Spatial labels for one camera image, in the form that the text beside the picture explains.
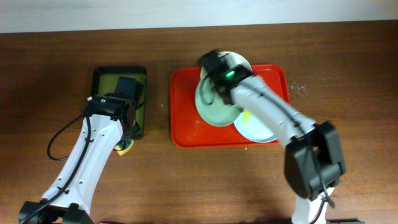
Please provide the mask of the light green plate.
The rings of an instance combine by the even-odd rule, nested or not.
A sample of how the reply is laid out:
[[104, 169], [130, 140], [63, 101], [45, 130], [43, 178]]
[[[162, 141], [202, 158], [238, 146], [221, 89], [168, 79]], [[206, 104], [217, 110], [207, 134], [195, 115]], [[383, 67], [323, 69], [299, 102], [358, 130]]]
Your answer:
[[206, 123], [217, 127], [232, 124], [242, 113], [236, 105], [224, 104], [222, 97], [213, 89], [213, 84], [209, 79], [202, 79], [197, 85], [195, 107]]

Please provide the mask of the yellow green sponge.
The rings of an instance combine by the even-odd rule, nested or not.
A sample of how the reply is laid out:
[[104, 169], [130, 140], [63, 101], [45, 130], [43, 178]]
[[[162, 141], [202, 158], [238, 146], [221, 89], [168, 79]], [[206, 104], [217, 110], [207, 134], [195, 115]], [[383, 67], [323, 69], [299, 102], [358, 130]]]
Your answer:
[[134, 145], [134, 141], [132, 139], [128, 139], [125, 141], [121, 141], [118, 145], [114, 147], [114, 151], [116, 151], [120, 156], [125, 155]]

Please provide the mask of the white plate with yellow stain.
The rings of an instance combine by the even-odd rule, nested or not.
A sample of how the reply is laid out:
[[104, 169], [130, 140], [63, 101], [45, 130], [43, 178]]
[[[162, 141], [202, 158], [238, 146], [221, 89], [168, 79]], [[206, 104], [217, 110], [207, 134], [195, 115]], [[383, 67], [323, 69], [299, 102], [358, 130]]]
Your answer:
[[219, 57], [224, 57], [225, 55], [227, 55], [227, 57], [228, 57], [227, 64], [230, 67], [234, 67], [234, 66], [237, 66], [237, 65], [242, 65], [246, 69], [252, 71], [250, 63], [242, 55], [237, 54], [235, 52], [230, 52], [230, 51], [218, 52], [218, 56]]

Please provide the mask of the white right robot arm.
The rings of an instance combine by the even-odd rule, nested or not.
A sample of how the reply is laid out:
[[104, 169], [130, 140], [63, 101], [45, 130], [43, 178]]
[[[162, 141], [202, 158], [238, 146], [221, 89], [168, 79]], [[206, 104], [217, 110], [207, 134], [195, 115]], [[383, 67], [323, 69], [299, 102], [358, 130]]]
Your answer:
[[284, 175], [296, 194], [292, 223], [326, 223], [326, 210], [346, 166], [336, 128], [285, 102], [251, 67], [214, 49], [200, 57], [204, 79], [224, 105], [249, 110], [285, 149]]

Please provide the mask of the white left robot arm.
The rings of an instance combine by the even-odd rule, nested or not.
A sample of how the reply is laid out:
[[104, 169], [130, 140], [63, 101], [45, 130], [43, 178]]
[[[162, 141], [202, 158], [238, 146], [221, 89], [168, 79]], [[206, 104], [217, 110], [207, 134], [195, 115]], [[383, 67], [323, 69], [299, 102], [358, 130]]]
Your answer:
[[66, 163], [39, 202], [26, 201], [19, 223], [91, 223], [93, 194], [112, 151], [127, 152], [141, 130], [136, 112], [145, 87], [119, 77], [113, 92], [88, 98], [80, 135]]

